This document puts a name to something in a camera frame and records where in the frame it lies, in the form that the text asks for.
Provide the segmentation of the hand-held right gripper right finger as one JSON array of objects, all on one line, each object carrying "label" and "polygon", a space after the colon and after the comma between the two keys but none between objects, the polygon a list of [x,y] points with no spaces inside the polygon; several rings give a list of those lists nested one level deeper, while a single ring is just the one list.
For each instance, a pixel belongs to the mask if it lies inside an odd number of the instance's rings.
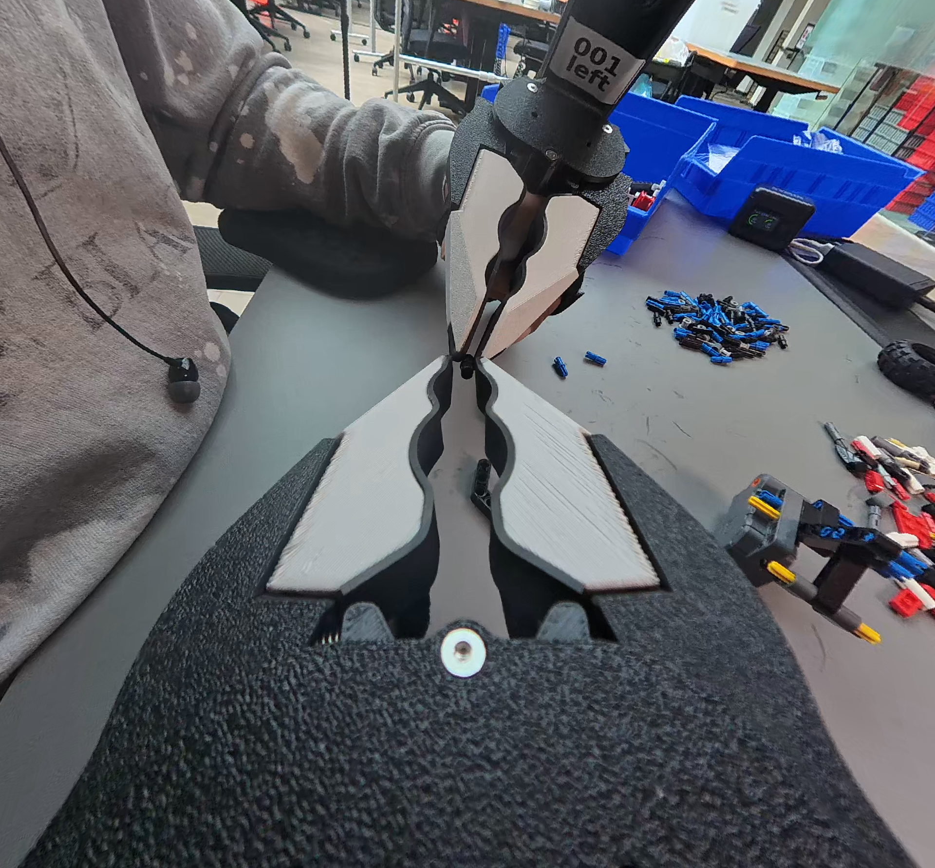
[{"label": "hand-held right gripper right finger", "polygon": [[594,436],[490,360],[477,363],[490,494],[490,570],[510,638],[569,604],[586,637],[614,638],[598,598],[666,589]]}]

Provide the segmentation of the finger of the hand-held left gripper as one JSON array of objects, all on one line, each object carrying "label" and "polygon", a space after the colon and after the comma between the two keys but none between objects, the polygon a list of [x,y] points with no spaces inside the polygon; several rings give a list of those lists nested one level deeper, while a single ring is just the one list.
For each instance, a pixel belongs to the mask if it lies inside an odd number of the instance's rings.
[{"label": "finger of the hand-held left gripper", "polygon": [[541,241],[517,260],[508,294],[485,326],[478,359],[494,359],[557,309],[580,275],[578,265],[597,219],[598,207],[580,197],[549,201]]},{"label": "finger of the hand-held left gripper", "polygon": [[499,254],[500,220],[523,194],[523,182],[509,161],[479,150],[444,235],[446,314],[455,355],[470,353],[487,301],[486,271]]}]

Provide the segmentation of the black brick beam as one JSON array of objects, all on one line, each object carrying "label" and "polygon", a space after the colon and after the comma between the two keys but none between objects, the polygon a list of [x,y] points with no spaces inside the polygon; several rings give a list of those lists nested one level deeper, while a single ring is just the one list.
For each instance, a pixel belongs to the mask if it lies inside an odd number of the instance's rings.
[{"label": "black brick beam", "polygon": [[499,474],[489,459],[482,458],[477,462],[469,497],[487,521],[492,519],[492,482],[496,484],[498,478]]}]

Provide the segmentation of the grey desk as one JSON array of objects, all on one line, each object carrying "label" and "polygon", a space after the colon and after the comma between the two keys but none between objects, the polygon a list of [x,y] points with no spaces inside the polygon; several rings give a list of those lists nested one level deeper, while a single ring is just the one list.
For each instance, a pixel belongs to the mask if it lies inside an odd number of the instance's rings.
[{"label": "grey desk", "polygon": [[[676,349],[642,298],[663,288],[751,299],[791,325],[791,347],[734,375]],[[585,295],[497,363],[608,435],[703,523],[755,472],[801,480],[860,510],[821,428],[929,444],[933,413],[877,370],[879,345],[781,258],[736,243],[672,196],[623,256],[587,272]],[[128,555],[14,677],[2,698],[2,866],[16,866],[64,803],[145,636],[223,530],[294,465],[441,351],[437,267],[379,301],[344,301],[279,271],[232,336],[234,368],[193,466]],[[592,351],[603,368],[583,361]],[[567,365],[561,380],[554,357]],[[764,602],[794,648],[825,722],[884,820],[933,866],[933,622],[886,608],[865,579],[857,610],[882,646],[859,646],[792,599]]]}]

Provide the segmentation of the wooden office desk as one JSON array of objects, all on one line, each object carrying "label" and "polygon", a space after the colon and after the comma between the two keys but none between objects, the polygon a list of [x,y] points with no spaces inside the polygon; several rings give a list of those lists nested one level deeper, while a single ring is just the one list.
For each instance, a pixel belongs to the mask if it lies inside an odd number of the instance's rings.
[{"label": "wooden office desk", "polygon": [[728,73],[740,74],[741,78],[751,79],[754,85],[763,91],[761,98],[754,104],[758,113],[769,113],[777,97],[788,95],[814,95],[826,98],[840,91],[838,86],[821,79],[802,76],[798,72],[776,67],[749,56],[739,56],[729,51],[711,49],[686,42],[688,51],[685,78],[694,77],[703,85],[714,87]]}]

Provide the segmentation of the blue plastic bin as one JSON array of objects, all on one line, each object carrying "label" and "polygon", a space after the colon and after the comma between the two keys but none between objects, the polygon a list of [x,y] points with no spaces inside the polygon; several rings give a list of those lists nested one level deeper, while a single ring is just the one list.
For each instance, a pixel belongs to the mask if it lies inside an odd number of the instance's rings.
[{"label": "blue plastic bin", "polygon": [[700,97],[682,95],[675,106],[715,121],[708,143],[741,148],[752,137],[766,137],[787,143],[809,130],[805,122],[725,105]]},{"label": "blue plastic bin", "polygon": [[500,92],[496,107],[470,115],[452,145],[451,205],[459,206],[479,150],[493,151],[512,165],[524,193],[576,195],[598,207],[580,266],[600,247],[624,254],[645,228],[652,212],[629,209],[626,179],[671,190],[681,159],[714,128],[711,118],[632,94],[603,118],[543,79],[514,79]]},{"label": "blue plastic bin", "polygon": [[839,152],[795,143],[801,123],[742,126],[719,120],[680,161],[672,189],[697,211],[730,224],[756,187],[810,201],[806,230],[850,238],[922,174],[915,166],[833,131]]}]

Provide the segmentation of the wooden background table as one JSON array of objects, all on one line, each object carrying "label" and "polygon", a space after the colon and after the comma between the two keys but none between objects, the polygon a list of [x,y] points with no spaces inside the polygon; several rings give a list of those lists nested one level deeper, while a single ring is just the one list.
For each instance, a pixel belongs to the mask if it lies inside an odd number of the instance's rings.
[{"label": "wooden background table", "polygon": [[450,68],[454,75],[464,75],[480,86],[509,80],[494,71],[501,24],[548,24],[556,26],[561,16],[552,11],[529,9],[501,0],[438,0],[450,6],[451,16],[466,48],[466,67]]}]

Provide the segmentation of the pile of blue black pins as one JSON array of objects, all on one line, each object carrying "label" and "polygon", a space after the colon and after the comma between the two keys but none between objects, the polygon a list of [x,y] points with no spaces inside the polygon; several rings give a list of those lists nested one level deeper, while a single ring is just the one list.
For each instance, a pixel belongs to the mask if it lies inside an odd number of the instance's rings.
[{"label": "pile of blue black pins", "polygon": [[665,290],[646,297],[644,306],[654,327],[667,328],[682,349],[705,356],[718,367],[764,359],[773,347],[789,348],[788,325],[752,301]]}]

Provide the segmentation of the white monitor back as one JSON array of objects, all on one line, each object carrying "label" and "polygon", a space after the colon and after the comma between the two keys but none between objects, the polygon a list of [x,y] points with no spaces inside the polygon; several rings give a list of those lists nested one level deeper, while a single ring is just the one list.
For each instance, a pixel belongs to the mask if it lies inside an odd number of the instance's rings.
[{"label": "white monitor back", "polygon": [[685,44],[729,52],[763,0],[695,0],[672,29]]}]

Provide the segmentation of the black charger with green light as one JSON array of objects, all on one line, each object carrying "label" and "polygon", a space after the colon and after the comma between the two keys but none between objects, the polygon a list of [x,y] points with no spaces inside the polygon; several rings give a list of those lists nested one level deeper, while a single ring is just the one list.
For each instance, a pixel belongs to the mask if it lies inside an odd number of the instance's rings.
[{"label": "black charger with green light", "polygon": [[780,254],[812,219],[815,210],[808,198],[757,185],[731,219],[728,231],[740,241]]}]

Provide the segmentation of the person's grey hoodie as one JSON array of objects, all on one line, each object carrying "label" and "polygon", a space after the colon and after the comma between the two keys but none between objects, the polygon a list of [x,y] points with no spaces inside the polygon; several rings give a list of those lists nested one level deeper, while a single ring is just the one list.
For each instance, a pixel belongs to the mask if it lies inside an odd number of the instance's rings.
[{"label": "person's grey hoodie", "polygon": [[214,124],[208,95],[279,56],[228,0],[9,1],[4,681],[133,545],[215,418],[228,341],[170,168],[183,133]]}]

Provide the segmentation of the black power adapter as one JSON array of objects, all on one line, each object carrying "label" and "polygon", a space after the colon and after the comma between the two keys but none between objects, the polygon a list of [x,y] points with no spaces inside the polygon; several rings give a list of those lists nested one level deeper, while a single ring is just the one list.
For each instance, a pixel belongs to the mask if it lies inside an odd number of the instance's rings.
[{"label": "black power adapter", "polygon": [[830,243],[818,267],[890,310],[909,310],[932,299],[933,279],[860,243]]}]

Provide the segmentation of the pile of mixed brick pieces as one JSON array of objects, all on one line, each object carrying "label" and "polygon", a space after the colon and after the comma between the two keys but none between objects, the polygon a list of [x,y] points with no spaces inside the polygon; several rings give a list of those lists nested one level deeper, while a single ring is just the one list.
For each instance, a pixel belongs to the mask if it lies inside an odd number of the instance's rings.
[{"label": "pile of mixed brick pieces", "polygon": [[830,422],[824,433],[848,471],[868,492],[865,526],[898,553],[877,570],[897,592],[888,606],[899,617],[934,615],[934,460],[922,446],[858,435]]}]

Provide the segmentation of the stack of red crates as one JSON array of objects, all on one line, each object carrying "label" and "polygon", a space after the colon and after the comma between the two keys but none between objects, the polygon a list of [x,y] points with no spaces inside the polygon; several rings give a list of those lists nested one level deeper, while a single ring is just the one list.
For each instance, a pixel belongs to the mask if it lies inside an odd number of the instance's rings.
[{"label": "stack of red crates", "polygon": [[918,76],[895,104],[898,146],[896,159],[922,173],[899,193],[888,209],[909,217],[934,192],[934,77]]}]

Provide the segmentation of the black rubber tire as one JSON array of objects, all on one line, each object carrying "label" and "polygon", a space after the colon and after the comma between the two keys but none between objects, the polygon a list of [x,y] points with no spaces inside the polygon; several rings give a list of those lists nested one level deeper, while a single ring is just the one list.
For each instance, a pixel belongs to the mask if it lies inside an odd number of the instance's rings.
[{"label": "black rubber tire", "polygon": [[905,391],[934,403],[934,347],[915,340],[896,340],[877,358],[885,378]]}]

